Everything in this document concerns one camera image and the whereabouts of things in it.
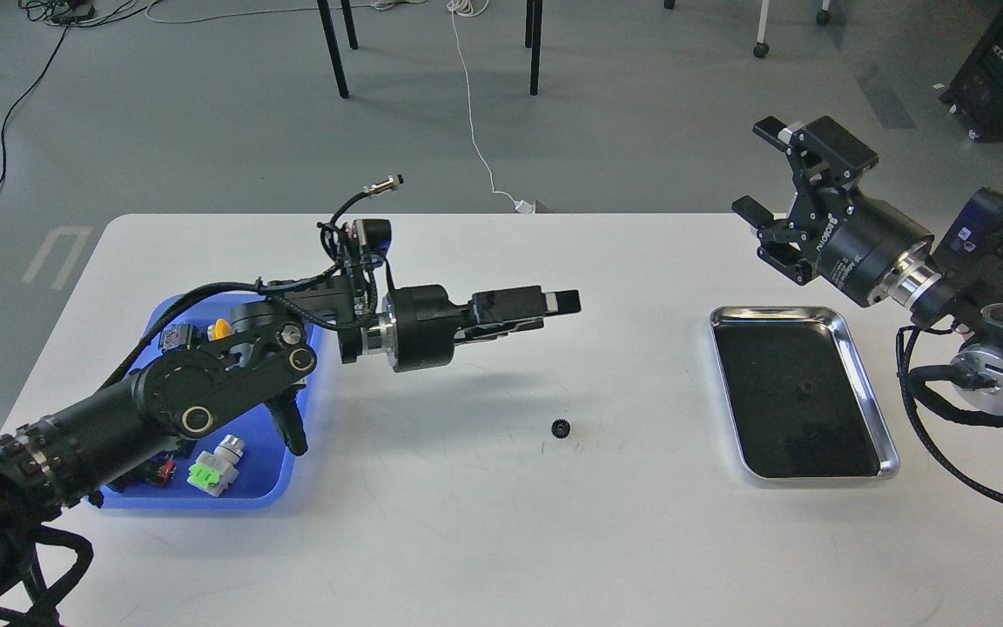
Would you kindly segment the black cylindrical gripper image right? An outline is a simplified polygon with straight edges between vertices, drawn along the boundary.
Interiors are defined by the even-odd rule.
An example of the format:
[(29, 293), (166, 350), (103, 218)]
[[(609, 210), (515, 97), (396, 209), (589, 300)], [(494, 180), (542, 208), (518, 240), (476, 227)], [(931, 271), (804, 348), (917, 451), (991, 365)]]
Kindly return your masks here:
[(885, 299), (915, 308), (936, 286), (934, 238), (891, 204), (861, 194), (858, 182), (879, 155), (831, 116), (792, 125), (769, 116), (753, 132), (785, 154), (796, 189), (788, 217), (748, 195), (731, 204), (755, 230), (757, 256), (801, 286), (821, 275), (863, 308)]

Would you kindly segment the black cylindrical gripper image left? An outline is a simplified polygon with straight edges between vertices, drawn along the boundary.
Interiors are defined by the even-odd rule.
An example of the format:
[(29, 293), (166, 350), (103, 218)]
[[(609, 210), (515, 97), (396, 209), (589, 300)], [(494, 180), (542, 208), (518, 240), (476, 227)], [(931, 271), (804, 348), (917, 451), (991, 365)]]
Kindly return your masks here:
[(471, 305), (456, 305), (439, 285), (397, 288), (386, 297), (395, 332), (390, 365), (395, 373), (446, 366), (454, 358), (457, 333), (458, 345), (481, 344), (542, 329), (546, 317), (581, 311), (577, 290), (506, 288), (475, 293)]

